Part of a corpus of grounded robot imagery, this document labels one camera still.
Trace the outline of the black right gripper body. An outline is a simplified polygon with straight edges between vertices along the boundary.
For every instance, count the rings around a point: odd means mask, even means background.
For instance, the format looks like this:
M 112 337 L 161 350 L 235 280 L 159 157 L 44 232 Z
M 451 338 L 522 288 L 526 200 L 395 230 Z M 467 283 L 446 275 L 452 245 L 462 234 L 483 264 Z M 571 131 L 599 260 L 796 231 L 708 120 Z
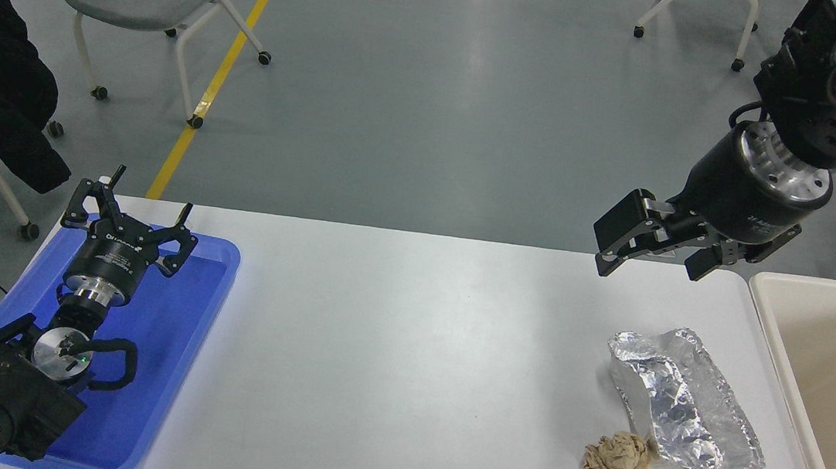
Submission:
M 746 261 L 759 263 L 829 203 L 831 179 L 826 168 L 796 157 L 776 131 L 736 127 L 700 158 L 672 201 L 742 244 Z

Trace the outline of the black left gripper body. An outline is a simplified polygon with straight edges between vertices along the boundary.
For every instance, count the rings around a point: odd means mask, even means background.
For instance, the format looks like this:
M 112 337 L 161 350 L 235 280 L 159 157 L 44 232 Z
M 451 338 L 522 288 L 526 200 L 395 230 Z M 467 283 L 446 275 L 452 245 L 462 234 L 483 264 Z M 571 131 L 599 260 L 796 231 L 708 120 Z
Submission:
M 135 291 L 158 256 L 158 248 L 144 240 L 152 230 L 138 221 L 121 226 L 112 219 L 92 221 L 70 264 L 70 277 L 102 279 L 116 289 Z

